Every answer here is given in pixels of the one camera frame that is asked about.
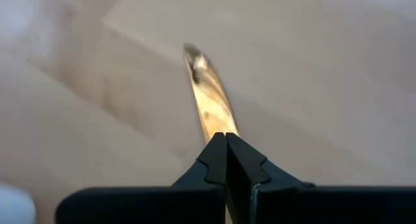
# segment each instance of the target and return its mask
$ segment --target wooden surface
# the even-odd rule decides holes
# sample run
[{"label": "wooden surface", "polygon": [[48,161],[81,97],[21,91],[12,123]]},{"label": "wooden surface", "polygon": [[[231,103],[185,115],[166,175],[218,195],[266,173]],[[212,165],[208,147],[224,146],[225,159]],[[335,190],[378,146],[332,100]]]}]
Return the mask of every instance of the wooden surface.
[{"label": "wooden surface", "polygon": [[89,186],[167,185],[204,146],[182,45],[241,136],[319,184],[416,183],[416,0],[0,0],[0,181],[39,223]]}]

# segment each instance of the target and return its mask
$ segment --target brass blade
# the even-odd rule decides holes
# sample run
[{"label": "brass blade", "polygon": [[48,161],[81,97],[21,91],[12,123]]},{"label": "brass blade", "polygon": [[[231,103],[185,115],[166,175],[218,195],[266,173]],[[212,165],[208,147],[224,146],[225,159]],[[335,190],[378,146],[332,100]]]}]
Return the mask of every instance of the brass blade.
[{"label": "brass blade", "polygon": [[183,50],[205,142],[208,143],[216,132],[239,135],[226,93],[213,65],[194,45],[185,44]]}]

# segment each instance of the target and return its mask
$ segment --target metal blade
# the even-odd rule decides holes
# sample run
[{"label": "metal blade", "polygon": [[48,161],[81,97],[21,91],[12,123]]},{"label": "metal blade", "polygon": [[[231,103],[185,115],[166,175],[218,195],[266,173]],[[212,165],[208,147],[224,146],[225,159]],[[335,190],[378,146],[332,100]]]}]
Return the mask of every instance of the metal blade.
[{"label": "metal blade", "polygon": [[205,142],[208,143],[216,132],[239,135],[226,93],[213,65],[194,45],[185,44],[183,50]]}]

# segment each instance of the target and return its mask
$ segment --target blurry background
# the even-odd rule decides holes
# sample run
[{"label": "blurry background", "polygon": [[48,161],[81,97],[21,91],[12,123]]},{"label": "blurry background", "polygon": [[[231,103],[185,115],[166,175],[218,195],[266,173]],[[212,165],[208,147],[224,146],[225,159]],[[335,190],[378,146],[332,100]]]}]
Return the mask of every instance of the blurry background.
[{"label": "blurry background", "polygon": [[75,190],[168,185],[193,163],[184,42],[277,166],[416,183],[416,0],[0,0],[0,181],[40,223]]}]

